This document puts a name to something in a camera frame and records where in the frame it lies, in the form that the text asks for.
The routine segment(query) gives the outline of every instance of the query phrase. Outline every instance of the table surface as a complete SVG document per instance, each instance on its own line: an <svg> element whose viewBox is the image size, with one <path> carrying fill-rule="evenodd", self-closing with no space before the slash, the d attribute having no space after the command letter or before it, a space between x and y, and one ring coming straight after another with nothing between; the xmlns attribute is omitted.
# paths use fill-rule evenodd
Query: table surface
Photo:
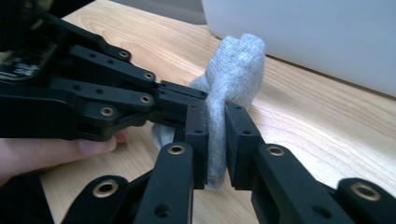
<svg viewBox="0 0 396 224"><path fill-rule="evenodd" d="M206 25L107 0L95 1L64 19L129 50L133 64L182 85L204 73L220 42ZM342 178L361 177L396 195L395 98L267 57L262 88L248 112L267 143L289 148L318 181L335 188ZM96 177L120 175L133 180L153 167L158 150L151 126L129 128L129 141L111 153L42 175L57 223ZM193 222L257 223L249 197L249 192L233 190L229 179L220 190L196 190Z"/></svg>

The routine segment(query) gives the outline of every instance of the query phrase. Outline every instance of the screw hole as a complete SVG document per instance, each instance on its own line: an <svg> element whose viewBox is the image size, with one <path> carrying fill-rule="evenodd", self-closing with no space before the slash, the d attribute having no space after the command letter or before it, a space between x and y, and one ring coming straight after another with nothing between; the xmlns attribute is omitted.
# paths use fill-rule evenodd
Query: screw hole
<svg viewBox="0 0 396 224"><path fill-rule="evenodd" d="M145 104L148 104L150 102L150 99L148 96L142 96L142 97L140 97L140 101Z"/></svg>
<svg viewBox="0 0 396 224"><path fill-rule="evenodd" d="M356 193L359 197L365 200L375 202L381 199L381 195L378 193L378 191L372 189L368 185L362 183L355 183L350 187L354 193Z"/></svg>
<svg viewBox="0 0 396 224"><path fill-rule="evenodd" d="M160 218L169 217L171 215L171 212L172 207L167 203L159 204L154 209L154 215Z"/></svg>
<svg viewBox="0 0 396 224"><path fill-rule="evenodd" d="M100 110L100 113L103 116L109 117L109 116L114 115L114 110L111 107L102 107L102 109Z"/></svg>
<svg viewBox="0 0 396 224"><path fill-rule="evenodd" d="M279 147L268 147L267 151L268 151L268 153L270 153L273 156L283 156L283 155L285 155L285 151L283 151L283 149L279 148Z"/></svg>
<svg viewBox="0 0 396 224"><path fill-rule="evenodd" d="M147 79L153 79L153 78L154 78L154 75L151 74L151 73L145 73L145 78L147 78Z"/></svg>
<svg viewBox="0 0 396 224"><path fill-rule="evenodd" d="M313 206L312 210L319 217L324 217L326 219L332 218L332 213L329 210L327 210L326 208L323 208L323 207L320 207L320 206Z"/></svg>
<svg viewBox="0 0 396 224"><path fill-rule="evenodd" d="M186 149L182 146L173 146L168 148L168 152L173 155L178 155L184 153Z"/></svg>
<svg viewBox="0 0 396 224"><path fill-rule="evenodd" d="M96 185L93 189L92 194L96 198L106 198L117 191L119 184L114 180L105 180Z"/></svg>
<svg viewBox="0 0 396 224"><path fill-rule="evenodd" d="M126 52L126 51L120 51L120 56L121 56L122 58L126 58L126 57L129 56L129 53Z"/></svg>

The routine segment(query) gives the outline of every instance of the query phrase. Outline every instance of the white box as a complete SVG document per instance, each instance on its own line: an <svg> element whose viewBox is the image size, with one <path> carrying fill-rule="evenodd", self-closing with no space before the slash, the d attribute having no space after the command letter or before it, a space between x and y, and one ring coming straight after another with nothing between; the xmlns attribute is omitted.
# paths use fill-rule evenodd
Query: white box
<svg viewBox="0 0 396 224"><path fill-rule="evenodd" d="M267 53L396 96L394 0L203 0L211 31L250 33Z"/></svg>

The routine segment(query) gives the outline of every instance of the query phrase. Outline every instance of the fabric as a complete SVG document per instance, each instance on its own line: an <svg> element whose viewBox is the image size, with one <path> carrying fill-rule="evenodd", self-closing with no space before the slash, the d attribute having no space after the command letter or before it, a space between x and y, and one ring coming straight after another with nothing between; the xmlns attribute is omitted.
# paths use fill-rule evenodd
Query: fabric
<svg viewBox="0 0 396 224"><path fill-rule="evenodd" d="M251 105L264 74L265 44L255 35L240 39L225 37L210 60L205 74L190 86L208 92L208 167L206 189L218 189L226 171L225 104ZM174 129L154 125L154 142L158 148L172 142Z"/></svg>

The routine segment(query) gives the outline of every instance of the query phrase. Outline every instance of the wood grain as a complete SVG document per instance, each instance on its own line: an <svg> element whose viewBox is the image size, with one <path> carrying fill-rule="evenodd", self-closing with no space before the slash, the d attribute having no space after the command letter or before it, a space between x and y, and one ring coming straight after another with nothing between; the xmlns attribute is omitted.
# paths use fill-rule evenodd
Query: wood grain
<svg viewBox="0 0 396 224"><path fill-rule="evenodd" d="M191 25L102 0L67 21L128 49L133 63L160 79L187 85L205 71L219 40ZM336 187L362 177L396 195L396 101L267 58L262 88L249 109L268 143L288 147L319 181ZM51 212L60 222L83 187L101 175L132 180L152 168L151 124L129 128L127 144L103 156L42 175ZM226 180L218 191L194 192L194 223L257 223L249 193Z"/></svg>

